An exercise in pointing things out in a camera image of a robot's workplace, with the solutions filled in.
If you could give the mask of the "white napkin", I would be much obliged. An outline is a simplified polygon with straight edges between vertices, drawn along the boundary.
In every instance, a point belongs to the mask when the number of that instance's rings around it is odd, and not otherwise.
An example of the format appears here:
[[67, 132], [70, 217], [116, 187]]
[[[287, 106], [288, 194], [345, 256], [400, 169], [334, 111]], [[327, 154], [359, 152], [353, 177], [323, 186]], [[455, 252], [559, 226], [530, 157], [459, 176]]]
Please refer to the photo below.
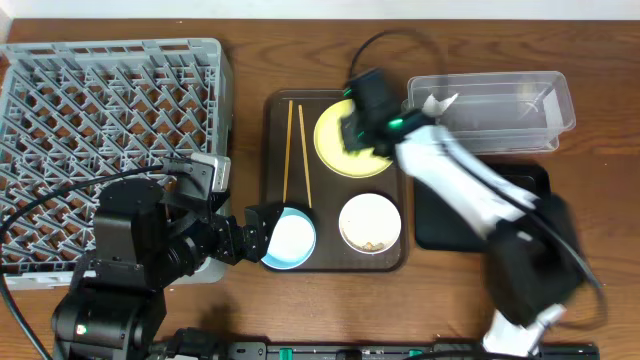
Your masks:
[[458, 96], [459, 94], [455, 93], [453, 96], [444, 100], [437, 100], [436, 97], [431, 94], [425, 100], [422, 106], [422, 112], [429, 117], [440, 117], [454, 103]]

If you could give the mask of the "white bowl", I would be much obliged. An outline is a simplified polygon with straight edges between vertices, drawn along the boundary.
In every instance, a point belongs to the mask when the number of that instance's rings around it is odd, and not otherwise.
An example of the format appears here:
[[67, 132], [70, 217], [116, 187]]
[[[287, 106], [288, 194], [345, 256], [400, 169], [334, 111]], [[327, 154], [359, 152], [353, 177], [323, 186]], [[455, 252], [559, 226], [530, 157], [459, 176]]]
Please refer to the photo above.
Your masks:
[[340, 211], [339, 233], [357, 252], [377, 255], [389, 250], [400, 238], [402, 219], [396, 205], [376, 193], [349, 199]]

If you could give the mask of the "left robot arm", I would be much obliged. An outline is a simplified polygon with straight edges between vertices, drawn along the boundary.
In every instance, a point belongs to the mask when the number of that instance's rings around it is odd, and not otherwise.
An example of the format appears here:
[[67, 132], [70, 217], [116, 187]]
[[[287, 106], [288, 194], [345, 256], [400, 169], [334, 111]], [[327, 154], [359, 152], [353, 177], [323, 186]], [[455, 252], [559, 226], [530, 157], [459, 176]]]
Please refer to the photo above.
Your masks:
[[138, 178], [104, 188], [96, 248], [77, 264], [52, 316], [55, 358], [146, 359], [167, 313], [166, 287], [209, 258], [261, 261], [283, 205], [250, 206], [240, 226], [217, 212], [228, 196], [188, 177], [171, 191]]

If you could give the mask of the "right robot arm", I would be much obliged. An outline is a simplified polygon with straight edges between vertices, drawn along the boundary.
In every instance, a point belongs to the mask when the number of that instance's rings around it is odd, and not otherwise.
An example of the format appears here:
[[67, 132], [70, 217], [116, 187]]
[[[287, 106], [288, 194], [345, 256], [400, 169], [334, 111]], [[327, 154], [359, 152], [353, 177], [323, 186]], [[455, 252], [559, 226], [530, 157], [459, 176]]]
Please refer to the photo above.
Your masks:
[[485, 358], [532, 357], [589, 274], [566, 203], [514, 185], [466, 150], [440, 122], [456, 100], [446, 88], [406, 109], [374, 68], [350, 76], [344, 95], [353, 102], [341, 122], [345, 150], [393, 158], [484, 240], [495, 305], [481, 342]]

